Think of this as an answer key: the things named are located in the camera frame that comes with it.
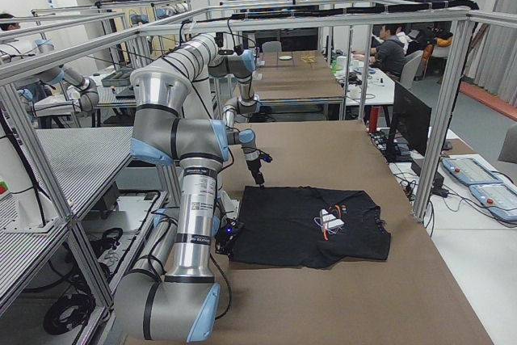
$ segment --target red carpet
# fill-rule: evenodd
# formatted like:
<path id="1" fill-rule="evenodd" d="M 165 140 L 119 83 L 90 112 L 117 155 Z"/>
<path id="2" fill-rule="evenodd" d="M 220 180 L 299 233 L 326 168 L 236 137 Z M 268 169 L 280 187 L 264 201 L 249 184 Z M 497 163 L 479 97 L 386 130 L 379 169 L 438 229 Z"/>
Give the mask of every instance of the red carpet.
<path id="1" fill-rule="evenodd" d="M 502 101 L 498 96 L 494 96 L 479 86 L 470 85 L 463 81 L 460 86 L 460 92 L 468 97 L 485 104 L 487 107 L 494 109 L 504 116 L 517 121 L 517 108 L 512 107 L 506 101 Z"/>

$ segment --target brown table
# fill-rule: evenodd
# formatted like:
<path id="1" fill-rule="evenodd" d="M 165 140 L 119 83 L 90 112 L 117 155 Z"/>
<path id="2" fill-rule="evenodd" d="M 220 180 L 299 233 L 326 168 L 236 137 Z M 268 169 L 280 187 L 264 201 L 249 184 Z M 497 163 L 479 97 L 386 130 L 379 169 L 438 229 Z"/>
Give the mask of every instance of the brown table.
<path id="1" fill-rule="evenodd" d="M 277 53 L 264 53 L 264 66 L 257 68 L 261 80 L 254 80 L 253 87 L 265 104 L 328 104 L 342 103 L 343 89 L 318 51 L 285 52 L 279 55 L 293 55 L 292 61 L 278 61 Z M 301 60 L 314 56 L 313 64 Z"/>
<path id="2" fill-rule="evenodd" d="M 207 343 L 492 343 L 427 232 L 411 218 L 410 204 L 362 124 L 248 125 L 258 147 L 274 158 L 263 167 L 267 186 L 365 190 L 382 209 L 391 251 L 386 262 L 343 260 L 327 270 L 228 265 L 217 255 L 223 268 L 229 267 L 233 304 Z M 239 197 L 253 181 L 242 152 L 235 148 L 233 154 L 225 189 Z M 218 281 L 222 310 L 227 291 Z"/>

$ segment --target computer monitor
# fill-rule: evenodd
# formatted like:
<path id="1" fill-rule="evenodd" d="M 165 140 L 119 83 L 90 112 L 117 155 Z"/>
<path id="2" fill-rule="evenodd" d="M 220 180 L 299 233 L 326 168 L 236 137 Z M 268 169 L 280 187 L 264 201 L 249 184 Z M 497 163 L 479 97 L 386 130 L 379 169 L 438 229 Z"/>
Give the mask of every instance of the computer monitor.
<path id="1" fill-rule="evenodd" d="M 393 96 L 393 116 L 389 127 L 386 158 L 389 162 L 398 162 L 401 154 L 402 139 L 395 142 L 397 133 L 407 141 L 407 149 L 414 149 L 421 155 L 426 154 L 427 136 L 431 123 L 431 108 L 413 95 L 400 83 L 395 82 Z"/>

